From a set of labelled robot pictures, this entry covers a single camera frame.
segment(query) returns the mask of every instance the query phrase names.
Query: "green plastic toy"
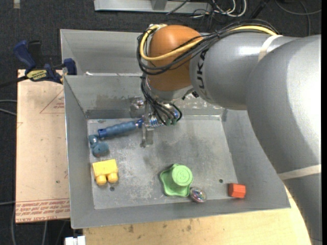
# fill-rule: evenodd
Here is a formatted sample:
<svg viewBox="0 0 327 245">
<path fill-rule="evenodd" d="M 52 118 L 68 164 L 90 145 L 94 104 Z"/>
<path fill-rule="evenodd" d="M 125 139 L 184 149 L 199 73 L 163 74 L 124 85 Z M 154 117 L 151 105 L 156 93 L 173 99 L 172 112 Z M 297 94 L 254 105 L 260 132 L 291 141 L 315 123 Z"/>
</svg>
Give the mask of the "green plastic toy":
<svg viewBox="0 0 327 245">
<path fill-rule="evenodd" d="M 160 180 L 167 196 L 187 197 L 190 194 L 193 174 L 185 165 L 174 164 L 160 173 Z"/>
</svg>

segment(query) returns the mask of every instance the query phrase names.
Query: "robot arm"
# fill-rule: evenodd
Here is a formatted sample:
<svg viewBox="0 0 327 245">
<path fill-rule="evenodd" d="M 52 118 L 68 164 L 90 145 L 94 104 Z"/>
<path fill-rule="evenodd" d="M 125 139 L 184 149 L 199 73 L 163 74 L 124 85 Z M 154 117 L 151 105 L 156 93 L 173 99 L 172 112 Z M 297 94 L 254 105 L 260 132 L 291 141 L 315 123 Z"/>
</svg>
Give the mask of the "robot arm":
<svg viewBox="0 0 327 245">
<path fill-rule="evenodd" d="M 138 48 L 142 90 L 165 125 L 181 118 L 175 100 L 194 91 L 209 103 L 247 110 L 263 150 L 302 209 L 313 244 L 322 243 L 320 49 L 320 35 L 284 37 L 247 23 L 205 35 L 152 26 Z"/>
</svg>

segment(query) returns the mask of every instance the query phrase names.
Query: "clamp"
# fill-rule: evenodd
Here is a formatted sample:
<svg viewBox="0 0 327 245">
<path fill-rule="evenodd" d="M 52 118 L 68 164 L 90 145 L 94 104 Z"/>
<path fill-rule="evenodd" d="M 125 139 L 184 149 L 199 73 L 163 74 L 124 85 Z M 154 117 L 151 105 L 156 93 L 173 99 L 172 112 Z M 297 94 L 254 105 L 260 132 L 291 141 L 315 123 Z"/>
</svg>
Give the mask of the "clamp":
<svg viewBox="0 0 327 245">
<path fill-rule="evenodd" d="M 32 48 L 36 48 L 37 52 L 34 52 L 35 55 L 39 55 L 39 49 L 40 49 L 40 43 L 32 42 L 29 45 L 32 46 Z M 25 79 L 30 79 L 33 82 L 39 82 L 39 81 L 51 81 L 55 83 L 62 84 L 63 77 L 56 72 L 54 68 L 52 68 L 49 64 L 45 64 L 43 68 L 36 68 L 36 63 L 31 56 L 28 47 L 27 42 L 25 40 L 19 42 L 14 47 L 14 54 L 15 56 L 23 63 L 27 65 L 27 69 L 25 70 Z M 56 67 L 66 67 L 67 72 L 65 74 L 68 75 L 76 75 L 77 69 L 75 62 L 72 58 L 67 58 L 63 61 L 63 64 L 60 64 Z"/>
</svg>

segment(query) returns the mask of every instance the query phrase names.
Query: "small red cube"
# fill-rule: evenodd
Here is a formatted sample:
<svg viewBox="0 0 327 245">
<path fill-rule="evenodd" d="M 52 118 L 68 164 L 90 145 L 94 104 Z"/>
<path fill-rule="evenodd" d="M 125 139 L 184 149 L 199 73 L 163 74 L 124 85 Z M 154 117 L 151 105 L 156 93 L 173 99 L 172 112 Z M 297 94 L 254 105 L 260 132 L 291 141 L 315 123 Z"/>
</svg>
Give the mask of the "small red cube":
<svg viewBox="0 0 327 245">
<path fill-rule="evenodd" d="M 228 195 L 234 198 L 244 198 L 246 187 L 243 184 L 230 183 L 228 185 Z"/>
</svg>

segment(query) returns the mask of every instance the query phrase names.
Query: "yellow block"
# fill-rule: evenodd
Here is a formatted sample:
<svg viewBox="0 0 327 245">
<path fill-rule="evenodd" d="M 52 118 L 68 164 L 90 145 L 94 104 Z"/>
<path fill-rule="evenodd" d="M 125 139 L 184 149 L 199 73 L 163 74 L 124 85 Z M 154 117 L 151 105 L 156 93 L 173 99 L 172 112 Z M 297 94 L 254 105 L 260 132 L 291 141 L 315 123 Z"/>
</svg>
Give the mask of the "yellow block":
<svg viewBox="0 0 327 245">
<path fill-rule="evenodd" d="M 92 164 L 94 177 L 98 185 L 118 181 L 118 167 L 115 159 L 99 161 Z"/>
</svg>

